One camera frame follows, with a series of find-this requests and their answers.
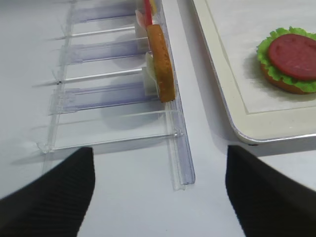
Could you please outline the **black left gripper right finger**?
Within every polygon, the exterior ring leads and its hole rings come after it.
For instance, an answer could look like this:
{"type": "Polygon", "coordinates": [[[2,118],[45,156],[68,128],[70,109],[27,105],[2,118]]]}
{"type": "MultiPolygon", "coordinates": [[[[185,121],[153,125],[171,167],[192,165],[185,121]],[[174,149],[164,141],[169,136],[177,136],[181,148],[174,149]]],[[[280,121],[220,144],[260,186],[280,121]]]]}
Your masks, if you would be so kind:
{"type": "Polygon", "coordinates": [[[241,146],[229,145],[225,185],[247,237],[314,237],[316,193],[241,146]]]}

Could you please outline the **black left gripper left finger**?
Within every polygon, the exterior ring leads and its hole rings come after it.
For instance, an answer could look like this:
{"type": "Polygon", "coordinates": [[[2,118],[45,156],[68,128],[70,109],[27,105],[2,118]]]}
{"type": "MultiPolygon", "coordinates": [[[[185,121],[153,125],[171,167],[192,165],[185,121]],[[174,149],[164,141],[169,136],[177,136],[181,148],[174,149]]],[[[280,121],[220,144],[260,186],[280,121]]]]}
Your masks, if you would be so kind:
{"type": "Polygon", "coordinates": [[[0,200],[2,237],[75,237],[95,189],[94,154],[83,147],[0,200]]]}

